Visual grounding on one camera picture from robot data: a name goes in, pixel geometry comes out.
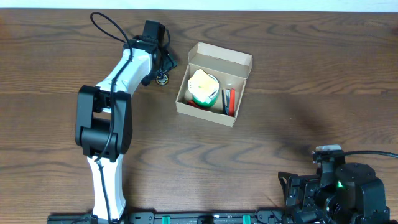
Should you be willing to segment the brown cardboard box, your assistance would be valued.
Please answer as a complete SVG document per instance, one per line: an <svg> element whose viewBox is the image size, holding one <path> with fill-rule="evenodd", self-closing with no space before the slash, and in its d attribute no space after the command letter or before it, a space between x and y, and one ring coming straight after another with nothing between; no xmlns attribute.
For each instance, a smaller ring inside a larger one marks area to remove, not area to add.
<svg viewBox="0 0 398 224"><path fill-rule="evenodd" d="M196 70L202 69L213 75L221 89L234 89L234 115L223 114L221 95L215 104L204 110L187 104L193 96L188 90L188 80ZM175 104L179 113L232 127L238 117L246 81L252 69L252 55L218 47L203 42L197 43L188 53L188 65L183 76Z"/></svg>

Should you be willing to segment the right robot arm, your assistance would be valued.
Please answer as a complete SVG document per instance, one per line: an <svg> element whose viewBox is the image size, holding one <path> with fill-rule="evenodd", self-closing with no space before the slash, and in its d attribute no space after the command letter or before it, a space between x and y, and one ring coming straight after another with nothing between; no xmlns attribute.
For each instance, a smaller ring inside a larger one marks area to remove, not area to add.
<svg viewBox="0 0 398 224"><path fill-rule="evenodd" d="M363 163L346 162L339 145L318 146L312 153L314 175L279 172L286 211L284 223L395 223L386 205L385 186L375 170Z"/></svg>

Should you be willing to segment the green tape roll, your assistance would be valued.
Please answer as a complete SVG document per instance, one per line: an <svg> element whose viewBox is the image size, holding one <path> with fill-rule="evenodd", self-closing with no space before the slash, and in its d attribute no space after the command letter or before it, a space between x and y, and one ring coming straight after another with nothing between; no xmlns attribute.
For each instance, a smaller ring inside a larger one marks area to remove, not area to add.
<svg viewBox="0 0 398 224"><path fill-rule="evenodd" d="M196 94L193 95L193 101L202 108L210 108L217 102L218 93L212 95Z"/></svg>

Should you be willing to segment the red black stapler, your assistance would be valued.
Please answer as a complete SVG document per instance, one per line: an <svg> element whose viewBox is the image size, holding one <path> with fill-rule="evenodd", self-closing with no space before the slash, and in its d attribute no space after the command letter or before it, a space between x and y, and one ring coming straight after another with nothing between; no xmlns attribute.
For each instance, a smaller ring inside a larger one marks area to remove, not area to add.
<svg viewBox="0 0 398 224"><path fill-rule="evenodd" d="M235 89L222 89L223 114L234 116Z"/></svg>

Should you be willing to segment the white tape roll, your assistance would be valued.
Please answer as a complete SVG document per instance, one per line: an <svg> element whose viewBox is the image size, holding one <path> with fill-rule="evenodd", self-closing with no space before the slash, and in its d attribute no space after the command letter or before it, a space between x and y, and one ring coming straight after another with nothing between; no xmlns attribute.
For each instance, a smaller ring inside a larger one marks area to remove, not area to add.
<svg viewBox="0 0 398 224"><path fill-rule="evenodd" d="M220 83L219 83L218 79L215 76L213 76L211 74L209 74L208 76L213 80L210 83L211 95L209 96L209 98L211 100L213 100L218 95L218 92L219 92L219 89L220 89Z"/></svg>

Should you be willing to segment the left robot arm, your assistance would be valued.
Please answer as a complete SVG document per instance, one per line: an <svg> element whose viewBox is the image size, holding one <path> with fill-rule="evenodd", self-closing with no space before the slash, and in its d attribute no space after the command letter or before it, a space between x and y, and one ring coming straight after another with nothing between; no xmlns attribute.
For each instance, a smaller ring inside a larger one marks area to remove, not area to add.
<svg viewBox="0 0 398 224"><path fill-rule="evenodd" d="M147 20L141 35L123 38L121 59L110 74L78 92L75 142L89 162L95 194L90 223L127 220L122 166L132 140L132 97L139 85L168 84L177 65L164 42L169 36L163 24Z"/></svg>

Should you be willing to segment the yellow sticky note pad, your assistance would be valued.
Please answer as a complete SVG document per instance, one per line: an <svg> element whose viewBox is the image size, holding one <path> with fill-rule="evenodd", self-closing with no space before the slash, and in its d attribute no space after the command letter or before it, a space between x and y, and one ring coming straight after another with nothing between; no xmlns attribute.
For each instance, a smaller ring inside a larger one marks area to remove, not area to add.
<svg viewBox="0 0 398 224"><path fill-rule="evenodd" d="M188 80L188 90L192 95L211 95L210 83L213 81L204 70L198 69Z"/></svg>

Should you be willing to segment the correction tape dispenser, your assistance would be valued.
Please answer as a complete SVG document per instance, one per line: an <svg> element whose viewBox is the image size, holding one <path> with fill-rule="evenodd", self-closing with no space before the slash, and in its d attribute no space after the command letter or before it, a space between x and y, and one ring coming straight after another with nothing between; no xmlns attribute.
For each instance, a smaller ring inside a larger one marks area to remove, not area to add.
<svg viewBox="0 0 398 224"><path fill-rule="evenodd" d="M161 73L160 75L157 76L155 82L160 86L165 86L169 82L169 75L167 73Z"/></svg>

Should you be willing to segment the red utility knife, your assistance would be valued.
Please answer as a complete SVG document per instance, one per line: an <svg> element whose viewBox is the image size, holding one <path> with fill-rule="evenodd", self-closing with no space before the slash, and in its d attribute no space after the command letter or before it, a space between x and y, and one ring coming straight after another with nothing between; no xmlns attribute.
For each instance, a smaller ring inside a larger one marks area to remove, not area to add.
<svg viewBox="0 0 398 224"><path fill-rule="evenodd" d="M187 105L190 105L192 107L195 107L195 108L198 108L198 109L201 109L201 110L208 111L208 108L205 108L205 107L202 107L202 106L196 104L193 100L187 101Z"/></svg>

